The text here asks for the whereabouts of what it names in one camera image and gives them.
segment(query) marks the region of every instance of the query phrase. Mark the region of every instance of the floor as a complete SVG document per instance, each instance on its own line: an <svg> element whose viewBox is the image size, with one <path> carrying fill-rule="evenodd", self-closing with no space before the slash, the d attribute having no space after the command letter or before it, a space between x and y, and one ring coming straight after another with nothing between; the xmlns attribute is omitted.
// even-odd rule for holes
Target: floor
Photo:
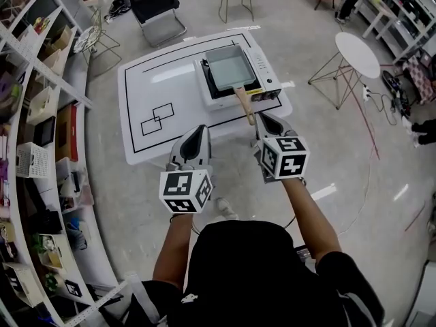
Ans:
<svg viewBox="0 0 436 327"><path fill-rule="evenodd" d="M251 32L253 37L280 81L295 85L286 89L294 107L287 119L309 143L307 187L311 193L323 190L320 193L325 196L317 202L340 234L343 250L355 259L374 287L385 306L386 319L394 318L394 325L399 326L411 305L426 259L426 222L435 186L436 144L414 148L399 115L390 117L398 122L391 126L384 113L368 102L364 108L375 134L378 159L354 98L350 97L337 111L307 84L336 52L334 36L340 27L329 3L322 3L314 11L316 0L253 0L252 22L248 11L238 5L239 0L230 0L225 25L217 15L220 0L179 1L177 13L188 28L183 37L260 26ZM353 15L344 30L362 35L366 27L360 16ZM122 63L153 51L131 12L109 24L107 31L121 43L118 50ZM391 54L373 34L367 44L381 64L392 62ZM104 57L110 64L110 55ZM102 66L95 63L92 70ZM387 93L381 80L364 82L373 92ZM323 86L334 97L333 83ZM360 96L360 85L356 92ZM94 109L87 114L87 158L100 230L117 275L121 278L128 270L135 270L147 280L169 225L170 215L157 197L162 168L152 163L129 166L125 161L116 68L92 79L87 94L94 103ZM375 99L380 106L380 97ZM435 112L435 106L418 106L412 119L423 121L434 117ZM289 201L282 186L265 185L255 159L246 158L252 154L250 139L241 136L213 145L215 195L227 198L242 219L285 225L293 217ZM333 193L324 192L335 189ZM202 228L214 217L208 211L194 219ZM302 243L296 222L287 230L297 245ZM193 245L196 235L192 234L191 239Z"/></svg>

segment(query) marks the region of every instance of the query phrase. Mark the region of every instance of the pan handle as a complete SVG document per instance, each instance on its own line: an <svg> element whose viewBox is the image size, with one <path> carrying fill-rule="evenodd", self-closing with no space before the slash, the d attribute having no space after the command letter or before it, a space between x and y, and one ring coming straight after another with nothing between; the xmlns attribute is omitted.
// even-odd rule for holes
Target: pan handle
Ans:
<svg viewBox="0 0 436 327"><path fill-rule="evenodd" d="M234 89L236 96L239 98L240 103L243 105L245 114L247 115L248 122L251 126L254 126L254 113L251 108L251 103L244 87L238 87Z"/></svg>

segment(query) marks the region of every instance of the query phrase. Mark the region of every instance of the shoe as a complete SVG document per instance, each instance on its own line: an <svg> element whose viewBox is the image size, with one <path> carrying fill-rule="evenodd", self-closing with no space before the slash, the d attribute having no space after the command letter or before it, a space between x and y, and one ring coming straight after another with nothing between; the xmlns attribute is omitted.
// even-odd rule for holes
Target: shoe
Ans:
<svg viewBox="0 0 436 327"><path fill-rule="evenodd" d="M336 17L335 19L336 19L337 22L341 23L342 25L346 25L347 24L347 21L345 19L342 19L342 18L339 18L339 17Z"/></svg>
<svg viewBox="0 0 436 327"><path fill-rule="evenodd" d="M232 210L230 203L225 198L217 198L215 200L215 206L217 212L227 220L239 220L239 216Z"/></svg>
<svg viewBox="0 0 436 327"><path fill-rule="evenodd" d="M418 136L414 136L414 147L415 148L418 148L422 145L418 142L418 138L419 138Z"/></svg>
<svg viewBox="0 0 436 327"><path fill-rule="evenodd" d="M403 126L406 128L407 134L412 135L413 131L411 130L411 122L406 119L406 116L401 117L401 122Z"/></svg>

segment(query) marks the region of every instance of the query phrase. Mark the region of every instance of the white round table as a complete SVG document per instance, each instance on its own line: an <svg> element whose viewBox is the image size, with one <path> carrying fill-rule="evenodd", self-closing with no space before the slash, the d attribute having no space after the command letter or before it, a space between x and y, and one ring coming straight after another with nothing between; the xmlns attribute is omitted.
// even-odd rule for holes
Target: white round table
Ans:
<svg viewBox="0 0 436 327"><path fill-rule="evenodd" d="M348 96L351 93L354 93L353 89L362 76L370 79L379 77L380 64L374 52L368 47L368 45L353 34L345 32L337 33L335 42L338 52L309 79L308 83L313 84L314 82L324 80L337 80L339 77L343 76L347 83L347 87L345 88L345 92L342 99L339 100L339 103L334 103L325 93L318 89L324 97L326 97L335 108L339 110ZM327 74L315 78L315 76L317 76L338 55L341 55L342 58L339 66L332 72L328 72ZM351 72L351 75L347 78L345 75L349 72ZM352 76L354 74L356 75L357 80L354 85L351 85Z"/></svg>

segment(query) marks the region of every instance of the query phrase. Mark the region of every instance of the frying pan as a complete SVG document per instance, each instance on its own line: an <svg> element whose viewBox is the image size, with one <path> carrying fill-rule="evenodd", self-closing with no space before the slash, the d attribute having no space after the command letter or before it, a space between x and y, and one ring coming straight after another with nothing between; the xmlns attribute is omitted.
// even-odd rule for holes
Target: frying pan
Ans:
<svg viewBox="0 0 436 327"><path fill-rule="evenodd" d="M218 91L233 89L250 125L254 125L254 113L244 86L252 84L255 74L244 51L239 45L226 46L205 52L213 80Z"/></svg>

